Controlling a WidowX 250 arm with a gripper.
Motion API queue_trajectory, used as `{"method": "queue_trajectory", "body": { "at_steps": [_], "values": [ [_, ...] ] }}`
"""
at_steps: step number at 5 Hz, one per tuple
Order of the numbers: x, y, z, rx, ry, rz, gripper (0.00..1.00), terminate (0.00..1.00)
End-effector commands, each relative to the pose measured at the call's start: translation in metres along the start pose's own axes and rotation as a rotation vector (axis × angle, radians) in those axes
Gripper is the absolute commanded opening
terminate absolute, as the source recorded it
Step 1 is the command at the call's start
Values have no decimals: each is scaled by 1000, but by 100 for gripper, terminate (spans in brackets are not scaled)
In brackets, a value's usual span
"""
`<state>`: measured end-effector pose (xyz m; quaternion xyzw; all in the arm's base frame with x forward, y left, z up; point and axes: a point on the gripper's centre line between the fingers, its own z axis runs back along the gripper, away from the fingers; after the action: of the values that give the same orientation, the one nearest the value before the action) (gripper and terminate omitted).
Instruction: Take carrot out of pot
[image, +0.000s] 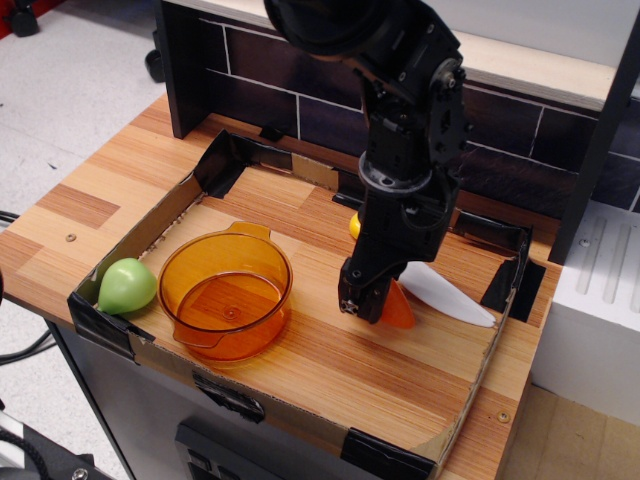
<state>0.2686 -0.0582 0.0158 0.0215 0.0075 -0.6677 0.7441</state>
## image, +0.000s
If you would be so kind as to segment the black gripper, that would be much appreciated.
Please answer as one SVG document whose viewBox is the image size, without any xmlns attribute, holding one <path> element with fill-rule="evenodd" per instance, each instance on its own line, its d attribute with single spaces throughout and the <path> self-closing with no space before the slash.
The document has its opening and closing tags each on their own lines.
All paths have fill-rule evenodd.
<svg viewBox="0 0 640 480">
<path fill-rule="evenodd" d="M 425 188 L 408 196 L 365 189 L 361 230 L 340 273 L 342 313 L 369 324 L 381 320 L 392 281 L 407 263 L 435 259 L 459 189 L 459 179 L 449 172 L 435 172 Z"/>
</svg>

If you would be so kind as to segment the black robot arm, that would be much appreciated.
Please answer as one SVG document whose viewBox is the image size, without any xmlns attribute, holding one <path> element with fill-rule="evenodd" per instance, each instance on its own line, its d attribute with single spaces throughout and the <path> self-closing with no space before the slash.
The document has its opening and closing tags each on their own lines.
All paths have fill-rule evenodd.
<svg viewBox="0 0 640 480">
<path fill-rule="evenodd" d="M 471 128 L 459 41 L 421 1 L 269 1 L 265 9 L 292 46 L 347 65 L 361 81 L 365 199 L 338 296 L 343 312 L 376 323 L 407 264 L 434 260 L 454 211 L 460 182 L 449 164 Z"/>
</svg>

